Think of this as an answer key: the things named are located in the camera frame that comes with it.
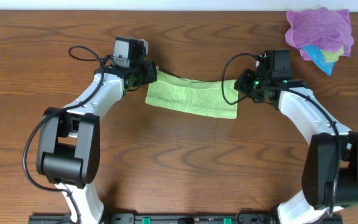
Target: crumpled cloth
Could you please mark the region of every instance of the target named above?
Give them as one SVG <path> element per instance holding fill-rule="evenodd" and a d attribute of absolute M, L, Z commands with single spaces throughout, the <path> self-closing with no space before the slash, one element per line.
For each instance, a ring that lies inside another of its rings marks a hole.
<path fill-rule="evenodd" d="M 348 9 L 333 11 L 322 7 L 302 12 L 289 10 L 287 19 L 291 28 L 285 34 L 285 40 L 300 50 L 304 60 L 311 60 L 302 49 L 307 45 L 328 52 L 339 52 L 343 46 L 342 56 L 350 56 L 354 39 Z"/>

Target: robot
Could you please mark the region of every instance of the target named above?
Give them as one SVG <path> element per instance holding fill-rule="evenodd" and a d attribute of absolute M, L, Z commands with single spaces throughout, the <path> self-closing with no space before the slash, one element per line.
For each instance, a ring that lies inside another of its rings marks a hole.
<path fill-rule="evenodd" d="M 267 50 L 256 59 L 257 69 L 246 69 L 235 89 L 255 103 L 269 102 L 287 116 L 309 144 L 302 175 L 302 190 L 271 211 L 248 210 L 234 215 L 137 215 L 103 214 L 104 206 L 95 188 L 94 178 L 100 161 L 99 124 L 112 105 L 128 91 L 157 80 L 158 67 L 145 60 L 146 40 L 117 37 L 113 55 L 100 59 L 89 50 L 100 67 L 91 85 L 62 109 L 48 108 L 43 120 L 27 141 L 23 166 L 27 178 L 36 187 L 62 192 L 71 213 L 62 216 L 31 215 L 29 224 L 302 224 L 342 223 L 333 212 L 358 204 L 358 133 L 341 124 L 314 97 L 303 80 L 294 80 L 289 50 Z M 55 188 L 36 183 L 28 173 L 26 157 L 31 140 L 40 129 L 37 172 L 46 176 Z M 60 138 L 76 138 L 76 145 L 60 143 Z M 349 166 L 340 168 L 341 161 Z"/>

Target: yellow-green cloth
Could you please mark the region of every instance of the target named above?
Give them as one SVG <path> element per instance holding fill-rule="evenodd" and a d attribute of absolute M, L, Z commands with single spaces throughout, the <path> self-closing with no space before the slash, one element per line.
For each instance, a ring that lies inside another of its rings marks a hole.
<path fill-rule="evenodd" d="M 230 102 L 238 99 L 234 82 L 224 81 L 224 94 Z M 149 84 L 146 103 L 214 118 L 237 118 L 237 105 L 228 105 L 224 101 L 221 82 L 177 78 L 163 72 L 158 72 L 157 81 Z"/>
<path fill-rule="evenodd" d="M 323 53 L 325 62 L 336 62 L 339 60 L 339 56 L 341 56 L 344 53 L 344 51 L 343 51 L 343 46 L 342 46 L 341 49 L 339 49 L 339 51 L 336 53 L 328 52 L 326 50 L 321 50 L 321 53 Z"/>

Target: wood grain surface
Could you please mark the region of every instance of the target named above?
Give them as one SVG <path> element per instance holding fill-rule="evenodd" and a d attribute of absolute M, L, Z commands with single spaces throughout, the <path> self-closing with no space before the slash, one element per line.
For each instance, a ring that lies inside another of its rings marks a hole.
<path fill-rule="evenodd" d="M 358 131 L 358 14 L 355 45 L 331 77 L 291 49 L 297 78 L 341 123 Z M 284 12 L 0 11 L 0 223 L 33 213 L 68 213 L 62 194 L 31 185 L 24 144 L 49 106 L 73 101 L 92 81 L 96 62 L 70 58 L 72 45 L 111 54 L 116 35 L 145 38 L 148 58 L 178 77 L 216 81 L 241 52 L 289 48 Z M 87 54 L 77 52 L 82 57 Z M 228 70 L 237 78 L 249 58 Z M 236 213 L 269 210 L 301 189 L 308 145 L 270 105 L 243 101 L 235 120 L 165 110 L 144 103 L 147 87 L 117 102 L 101 123 L 96 188 L 109 212 Z M 38 135 L 29 152 L 35 171 Z M 358 223 L 358 206 L 341 212 Z"/>

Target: pile of cloth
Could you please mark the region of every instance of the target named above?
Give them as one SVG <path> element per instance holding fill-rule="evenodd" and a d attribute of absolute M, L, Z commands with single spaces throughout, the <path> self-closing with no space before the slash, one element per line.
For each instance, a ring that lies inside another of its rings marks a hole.
<path fill-rule="evenodd" d="M 354 39 L 348 9 L 288 11 L 287 19 L 291 28 L 285 34 L 286 42 L 328 75 L 339 56 L 350 56 Z"/>

